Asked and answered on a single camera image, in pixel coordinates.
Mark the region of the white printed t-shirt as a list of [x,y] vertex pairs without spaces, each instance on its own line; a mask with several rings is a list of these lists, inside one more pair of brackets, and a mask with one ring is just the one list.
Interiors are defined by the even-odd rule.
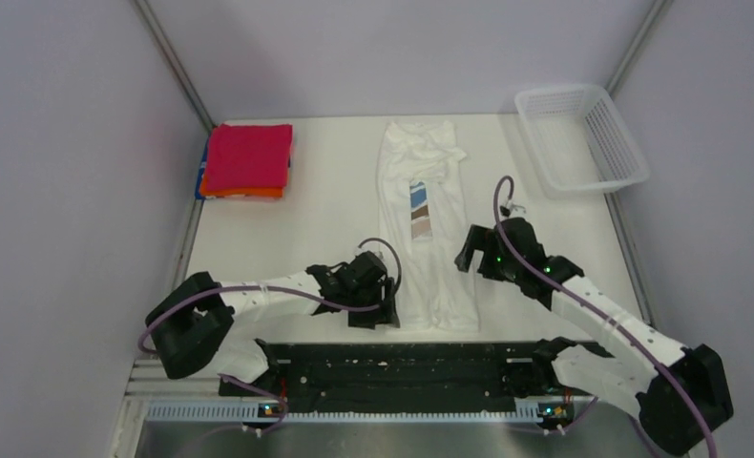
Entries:
[[460,173],[467,156],[450,121],[392,121],[385,130],[376,166],[379,231],[402,265],[396,306],[404,330],[480,328],[474,277],[454,263],[469,230]]

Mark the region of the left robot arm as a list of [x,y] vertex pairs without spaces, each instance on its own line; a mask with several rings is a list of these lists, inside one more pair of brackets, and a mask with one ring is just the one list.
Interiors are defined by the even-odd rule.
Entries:
[[242,325],[344,312],[351,327],[396,326],[401,283],[402,273],[390,273],[371,251],[266,281],[217,281],[202,271],[146,316],[137,346],[158,357],[170,380],[206,370],[219,377],[222,396],[282,396],[283,375],[275,356],[263,339],[239,336]]

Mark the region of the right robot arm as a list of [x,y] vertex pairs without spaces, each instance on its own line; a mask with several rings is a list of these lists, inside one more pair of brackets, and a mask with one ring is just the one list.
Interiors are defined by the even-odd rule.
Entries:
[[669,338],[605,296],[574,262],[549,256],[524,218],[471,225],[454,260],[468,272],[475,253],[485,279],[516,285],[529,299],[590,336],[599,356],[564,337],[541,340],[532,379],[545,393],[575,388],[636,421],[662,451],[682,456],[734,415],[723,361],[711,347]]

